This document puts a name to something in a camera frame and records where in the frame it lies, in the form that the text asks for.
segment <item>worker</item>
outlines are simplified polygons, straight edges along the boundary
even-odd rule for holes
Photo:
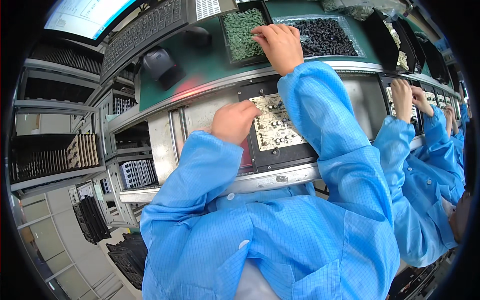
[[[424,267],[462,241],[472,197],[464,192],[442,111],[428,103],[421,88],[405,80],[393,80],[391,87],[396,118],[385,118],[374,146],[380,150],[392,195],[400,258]],[[429,152],[425,161],[410,154],[415,136],[410,124],[412,103],[424,114]]]
[[[303,62],[297,29],[271,24],[252,33],[282,76],[291,120],[319,155],[329,201],[312,183],[223,195],[261,111],[248,100],[221,107],[211,134],[189,135],[178,167],[143,209],[143,297],[385,299],[400,258],[378,150],[336,72]]]
[[[455,160],[458,163],[460,168],[462,183],[465,185],[465,174],[464,174],[464,157],[463,157],[463,147],[465,138],[458,128],[458,124],[455,119],[455,111],[451,105],[447,105],[445,109],[445,118],[446,118],[446,131],[447,136],[450,138],[450,141],[453,142],[454,151],[455,151]]]
[[[445,123],[446,123],[445,132],[447,133],[447,137],[450,139],[450,141],[453,142],[454,156],[459,167],[461,182],[463,185],[465,185],[464,156],[463,156],[464,137],[456,123],[453,107],[451,107],[450,105],[446,106],[444,115],[445,115]],[[427,145],[423,145],[413,150],[412,152],[410,152],[410,154],[422,161],[428,161],[430,159]]]

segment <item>computer monitor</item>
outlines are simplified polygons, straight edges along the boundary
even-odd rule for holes
[[[47,36],[98,46],[145,0],[61,0],[44,26]]]

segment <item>white button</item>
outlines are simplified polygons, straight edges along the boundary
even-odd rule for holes
[[[241,249],[243,246],[245,246],[246,244],[248,244],[250,242],[250,240],[243,240],[240,245],[239,245],[239,249]]]

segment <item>monitor screen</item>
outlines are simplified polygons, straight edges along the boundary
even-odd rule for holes
[[[62,0],[44,28],[96,40],[135,1]]]

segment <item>keyboard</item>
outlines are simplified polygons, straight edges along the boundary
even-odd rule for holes
[[[186,11],[186,0],[165,0],[117,33],[105,51],[100,84],[109,80],[142,49],[186,26]]]

